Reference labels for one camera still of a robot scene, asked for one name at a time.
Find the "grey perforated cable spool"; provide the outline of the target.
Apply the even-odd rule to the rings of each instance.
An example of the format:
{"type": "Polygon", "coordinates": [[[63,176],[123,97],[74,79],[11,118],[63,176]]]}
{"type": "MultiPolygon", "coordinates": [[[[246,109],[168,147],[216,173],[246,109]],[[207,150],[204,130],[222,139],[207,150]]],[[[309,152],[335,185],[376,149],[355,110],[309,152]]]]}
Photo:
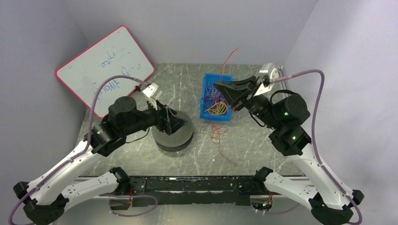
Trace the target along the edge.
{"type": "Polygon", "coordinates": [[[156,145],[166,152],[179,152],[189,146],[193,139],[193,122],[185,112],[176,111],[176,117],[183,120],[183,124],[171,135],[152,128],[152,136],[156,145]]]}

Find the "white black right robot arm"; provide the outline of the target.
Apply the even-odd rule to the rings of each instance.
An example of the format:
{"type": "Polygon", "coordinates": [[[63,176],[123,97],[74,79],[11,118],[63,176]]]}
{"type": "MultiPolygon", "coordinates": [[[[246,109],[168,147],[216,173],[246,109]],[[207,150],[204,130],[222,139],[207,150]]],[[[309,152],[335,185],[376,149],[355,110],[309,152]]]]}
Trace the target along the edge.
{"type": "Polygon", "coordinates": [[[273,80],[253,76],[235,82],[217,81],[214,86],[233,110],[246,108],[261,127],[272,129],[272,145],[304,173],[311,186],[286,179],[267,167],[258,170],[254,180],[265,190],[306,207],[324,225],[351,224],[353,215],[360,213],[364,194],[349,188],[332,172],[317,150],[314,133],[302,128],[309,117],[315,117],[305,100],[296,92],[284,90],[287,97],[273,102],[272,97],[264,95],[272,84],[273,80]]]}

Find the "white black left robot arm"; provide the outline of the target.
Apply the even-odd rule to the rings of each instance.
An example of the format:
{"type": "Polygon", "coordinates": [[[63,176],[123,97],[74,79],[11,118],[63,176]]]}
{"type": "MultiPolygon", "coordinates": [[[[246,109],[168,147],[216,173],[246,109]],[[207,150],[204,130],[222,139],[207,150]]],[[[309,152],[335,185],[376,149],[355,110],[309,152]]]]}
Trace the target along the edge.
{"type": "Polygon", "coordinates": [[[121,197],[130,190],[130,178],[120,167],[103,175],[74,183],[90,165],[108,157],[126,143],[127,136],[154,128],[156,144],[167,151],[186,148],[193,138],[193,123],[182,111],[156,101],[140,111],[132,97],[120,97],[109,107],[101,123],[90,125],[83,140],[56,166],[13,190],[31,224],[48,225],[72,207],[99,195],[121,197]]]}

